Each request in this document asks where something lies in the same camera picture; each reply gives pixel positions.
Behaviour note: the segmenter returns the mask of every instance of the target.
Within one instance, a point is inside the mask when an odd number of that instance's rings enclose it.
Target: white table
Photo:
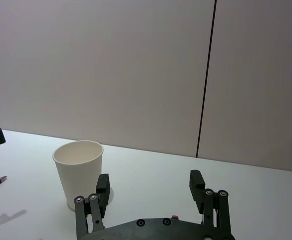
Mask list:
[[[4,131],[0,145],[0,240],[76,240],[75,214],[66,205],[51,155],[71,140]],[[292,239],[292,172],[104,146],[113,200],[106,227],[139,218],[178,215],[201,221],[189,190],[190,170],[207,188],[229,192],[237,240]]]

